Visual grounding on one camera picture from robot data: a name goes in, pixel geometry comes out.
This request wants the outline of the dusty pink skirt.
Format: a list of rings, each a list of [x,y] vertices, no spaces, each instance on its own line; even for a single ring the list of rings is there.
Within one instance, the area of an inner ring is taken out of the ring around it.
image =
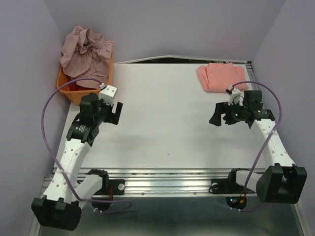
[[[113,46],[114,42],[106,40],[102,34],[76,26],[67,35],[62,47],[63,73],[73,80],[87,78],[76,84],[89,89],[98,89],[98,83],[92,79],[97,79],[104,84],[108,83]]]

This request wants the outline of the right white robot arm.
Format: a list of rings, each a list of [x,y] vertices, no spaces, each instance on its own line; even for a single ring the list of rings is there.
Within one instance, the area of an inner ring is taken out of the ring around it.
[[[240,92],[234,87],[226,91],[227,102],[217,103],[209,123],[221,126],[245,122],[262,149],[266,170],[255,173],[252,169],[236,168],[226,179],[213,179],[209,191],[213,194],[239,194],[227,204],[232,208],[246,206],[246,194],[255,193],[262,203],[295,204],[299,201],[307,178],[304,167],[298,167],[286,152],[277,133],[275,117],[271,110],[264,109],[259,90]]]

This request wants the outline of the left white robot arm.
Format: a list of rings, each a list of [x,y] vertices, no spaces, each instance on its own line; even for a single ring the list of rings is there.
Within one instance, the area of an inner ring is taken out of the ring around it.
[[[116,111],[112,111],[116,92],[110,88],[82,97],[54,177],[42,197],[34,198],[31,204],[41,226],[73,231],[81,219],[82,208],[93,194],[109,190],[108,173],[98,169],[90,170],[77,188],[74,185],[83,160],[99,133],[99,126],[119,123],[122,103],[117,103]]]

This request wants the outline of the folded salmon pink skirt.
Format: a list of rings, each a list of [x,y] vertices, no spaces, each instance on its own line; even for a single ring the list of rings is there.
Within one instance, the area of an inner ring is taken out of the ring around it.
[[[226,92],[230,85],[246,80],[243,67],[232,63],[209,63],[196,70],[197,77],[206,92]]]

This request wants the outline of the orange plastic bin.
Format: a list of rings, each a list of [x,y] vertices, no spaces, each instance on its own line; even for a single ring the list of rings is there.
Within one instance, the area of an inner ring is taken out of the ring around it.
[[[110,68],[109,68],[109,78],[106,83],[106,85],[112,85],[114,80],[114,53],[111,54],[110,59]],[[70,82],[71,79],[69,76],[65,75],[63,72],[63,68],[60,67],[58,79],[57,79],[57,88],[61,87],[62,85],[66,84],[67,82]],[[92,88],[86,88],[86,90],[82,91],[69,91],[69,85],[65,86],[60,90],[60,93],[64,94],[69,101],[71,101],[73,104],[79,106],[79,103],[81,101],[81,98],[85,95],[90,94],[91,92],[94,92],[96,94],[99,94],[100,89],[92,89]]]

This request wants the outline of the red skirt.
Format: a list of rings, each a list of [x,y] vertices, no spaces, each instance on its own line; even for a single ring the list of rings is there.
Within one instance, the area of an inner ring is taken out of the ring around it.
[[[69,86],[69,91],[82,91],[82,90],[86,90],[85,87],[82,87],[76,83],[72,83]]]

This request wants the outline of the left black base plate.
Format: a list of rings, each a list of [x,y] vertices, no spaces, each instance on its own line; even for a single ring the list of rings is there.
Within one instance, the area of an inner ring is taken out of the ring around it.
[[[124,179],[109,179],[104,180],[102,187],[96,191],[95,195],[121,196],[125,194]]]

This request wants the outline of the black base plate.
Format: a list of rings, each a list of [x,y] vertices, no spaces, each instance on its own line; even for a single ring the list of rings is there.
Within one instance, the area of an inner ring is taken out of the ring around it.
[[[124,179],[109,179],[104,180],[102,187],[96,191],[95,195],[121,196],[125,194]]]
[[[244,193],[243,186],[238,185],[235,180],[228,178],[213,178],[209,192],[213,194],[241,194]]]

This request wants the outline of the aluminium frame rail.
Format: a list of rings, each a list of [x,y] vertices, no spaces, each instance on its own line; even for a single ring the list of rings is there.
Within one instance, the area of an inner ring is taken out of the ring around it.
[[[125,180],[125,194],[117,198],[213,197],[211,180],[227,178],[230,168],[118,169],[109,168],[109,178]]]

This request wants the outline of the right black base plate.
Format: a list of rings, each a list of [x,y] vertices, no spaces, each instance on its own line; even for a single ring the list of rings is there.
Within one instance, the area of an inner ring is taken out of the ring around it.
[[[209,192],[213,194],[241,194],[244,193],[243,186],[238,185],[235,180],[228,178],[213,178]]]

